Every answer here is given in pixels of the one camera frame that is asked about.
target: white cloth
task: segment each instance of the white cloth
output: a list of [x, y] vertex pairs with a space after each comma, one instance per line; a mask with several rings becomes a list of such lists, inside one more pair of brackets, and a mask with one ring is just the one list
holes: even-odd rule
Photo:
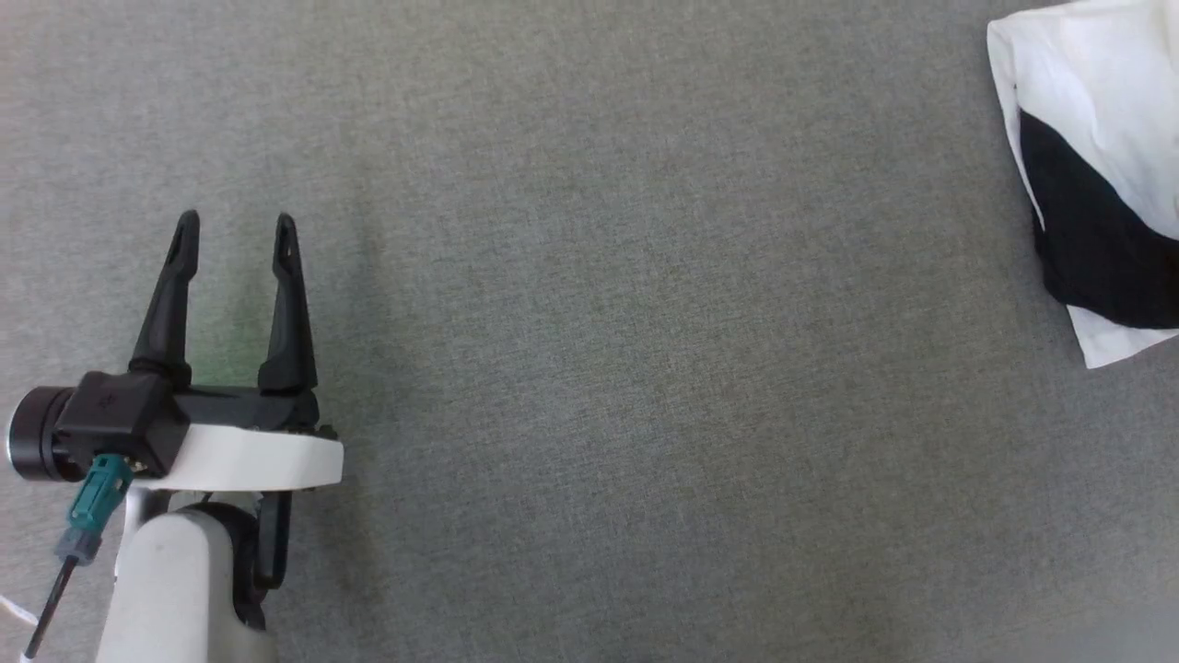
[[[1179, 239], [1179, 0], [1084, 0], [1020, 12], [988, 26], [987, 48], [1033, 204], [1020, 109], [1060, 132], [1144, 223]], [[1068, 313], [1089, 368], [1179, 335], [1124, 327], [1078, 307]]]

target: cloth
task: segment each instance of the cloth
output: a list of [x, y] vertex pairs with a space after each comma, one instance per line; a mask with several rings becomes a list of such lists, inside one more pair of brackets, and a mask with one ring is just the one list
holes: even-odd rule
[[[1091, 368], [1179, 335], [1167, 327], [1179, 316], [1177, 24], [1179, 0], [1088, 0], [988, 28], [1007, 134], [1041, 224], [1045, 278], [1068, 304]], [[1056, 163], [1040, 145], [1035, 182], [1022, 142], [1054, 139], [1023, 129], [1029, 116], [1067, 144]], [[1073, 153], [1088, 168], [1075, 168]], [[1153, 258], [1139, 260], [1142, 251]]]

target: gray fabric surface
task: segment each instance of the gray fabric surface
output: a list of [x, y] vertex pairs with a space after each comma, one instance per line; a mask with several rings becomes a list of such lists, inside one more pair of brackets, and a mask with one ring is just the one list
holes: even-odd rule
[[[186, 208], [190, 361], [249, 382], [286, 210], [348, 459], [285, 661], [981, 661], [1177, 597], [1179, 343], [1086, 372], [1039, 284], [1027, 6], [9, 1], [0, 398], [126, 360]], [[0, 491], [33, 608], [71, 491]]]

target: white cable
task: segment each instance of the white cable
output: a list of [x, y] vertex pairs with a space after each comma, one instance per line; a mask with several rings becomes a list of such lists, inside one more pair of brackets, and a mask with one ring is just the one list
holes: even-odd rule
[[24, 608], [17, 605], [15, 603], [8, 600], [8, 598], [4, 596], [0, 596], [0, 603], [4, 603], [4, 606], [8, 609], [8, 612], [12, 612], [13, 616], [20, 619], [21, 622], [25, 622], [31, 626], [37, 625], [37, 615], [33, 615], [28, 610], [25, 610]]

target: teal connector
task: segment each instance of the teal connector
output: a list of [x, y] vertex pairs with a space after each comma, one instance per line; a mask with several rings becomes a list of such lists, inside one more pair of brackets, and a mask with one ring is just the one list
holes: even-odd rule
[[127, 494], [134, 473], [121, 455], [104, 453], [94, 457], [78, 497], [70, 506], [66, 520], [70, 527], [61, 534], [53, 552], [58, 559], [73, 559], [87, 566], [103, 545], [103, 530], [119, 503]]
[[131, 487], [134, 472], [121, 455], [104, 453], [94, 457], [86, 480], [70, 507], [70, 526], [86, 532], [101, 533], [106, 521], [119, 507]]

